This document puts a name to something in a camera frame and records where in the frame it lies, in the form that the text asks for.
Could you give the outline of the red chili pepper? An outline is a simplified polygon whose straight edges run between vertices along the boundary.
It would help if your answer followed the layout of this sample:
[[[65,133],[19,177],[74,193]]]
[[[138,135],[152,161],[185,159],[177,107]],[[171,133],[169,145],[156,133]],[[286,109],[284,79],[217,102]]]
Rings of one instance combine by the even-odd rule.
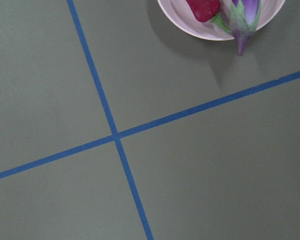
[[[200,23],[211,22],[230,34],[230,28],[222,17],[220,0],[186,0],[195,19]]]

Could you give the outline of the purple eggplant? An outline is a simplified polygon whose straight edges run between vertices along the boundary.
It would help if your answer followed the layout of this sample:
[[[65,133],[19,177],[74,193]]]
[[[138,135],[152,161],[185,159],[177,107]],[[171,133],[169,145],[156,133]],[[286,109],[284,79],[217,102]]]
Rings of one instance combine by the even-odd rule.
[[[242,56],[249,39],[256,32],[261,15],[260,0],[232,0],[229,28],[236,42],[237,54]]]

